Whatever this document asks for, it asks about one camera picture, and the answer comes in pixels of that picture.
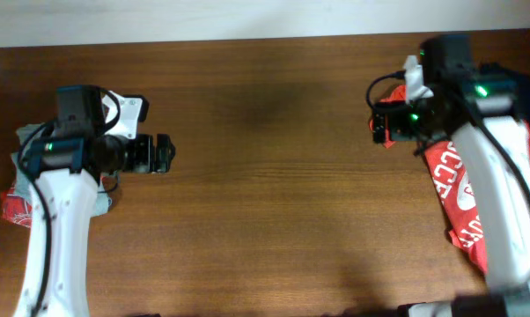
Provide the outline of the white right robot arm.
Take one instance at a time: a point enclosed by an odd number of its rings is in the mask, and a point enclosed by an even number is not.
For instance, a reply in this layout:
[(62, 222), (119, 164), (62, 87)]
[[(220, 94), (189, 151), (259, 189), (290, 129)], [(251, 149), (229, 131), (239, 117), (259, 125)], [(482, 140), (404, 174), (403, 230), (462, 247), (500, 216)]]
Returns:
[(517, 86), (501, 75), (425, 83), (419, 70), (389, 76), (404, 81), (403, 101), (367, 104), (377, 143), (417, 141), (425, 151), (453, 143), (475, 195), (488, 260), (484, 295), (407, 304), (398, 316), (530, 316), (530, 154), (519, 117)]

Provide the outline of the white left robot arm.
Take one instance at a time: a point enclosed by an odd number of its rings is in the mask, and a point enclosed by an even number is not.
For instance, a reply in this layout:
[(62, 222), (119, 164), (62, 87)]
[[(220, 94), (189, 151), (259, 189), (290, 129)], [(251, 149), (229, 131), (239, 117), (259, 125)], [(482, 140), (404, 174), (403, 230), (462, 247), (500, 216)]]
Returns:
[(102, 174), (167, 173), (165, 134), (27, 138), (18, 155), (29, 181), (32, 223), (17, 316), (87, 316), (88, 232)]

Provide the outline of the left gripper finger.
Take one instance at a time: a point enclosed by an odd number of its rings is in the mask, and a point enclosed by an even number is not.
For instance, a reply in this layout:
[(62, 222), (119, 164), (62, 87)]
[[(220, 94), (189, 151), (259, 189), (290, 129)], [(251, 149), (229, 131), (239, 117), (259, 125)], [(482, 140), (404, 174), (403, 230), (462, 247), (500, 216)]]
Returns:
[(171, 169), (172, 160), (172, 153), (157, 153), (153, 162), (152, 171), (154, 173), (168, 173)]
[(156, 153), (157, 154), (174, 154), (176, 148), (167, 134), (157, 134)]

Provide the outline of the light blue t-shirt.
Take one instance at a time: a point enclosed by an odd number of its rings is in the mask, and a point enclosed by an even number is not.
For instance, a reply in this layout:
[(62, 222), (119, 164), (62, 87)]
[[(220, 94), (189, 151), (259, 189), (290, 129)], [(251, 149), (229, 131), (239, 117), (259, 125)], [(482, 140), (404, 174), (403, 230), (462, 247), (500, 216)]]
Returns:
[[(16, 130), (16, 135), (21, 143), (23, 143), (28, 136), (39, 128), (39, 124), (27, 124), (22, 128)], [(18, 166), (18, 150), (15, 150), (11, 154), (11, 160), (16, 167), (16, 179), (14, 186), (14, 195), (21, 197), (26, 203), (30, 203), (31, 193), (30, 193), (30, 184), (25, 175), (20, 171)], [(109, 197), (109, 194), (98, 194), (96, 200), (96, 210), (92, 213), (95, 216), (101, 216), (109, 212), (109, 209), (112, 205), (112, 199)]]

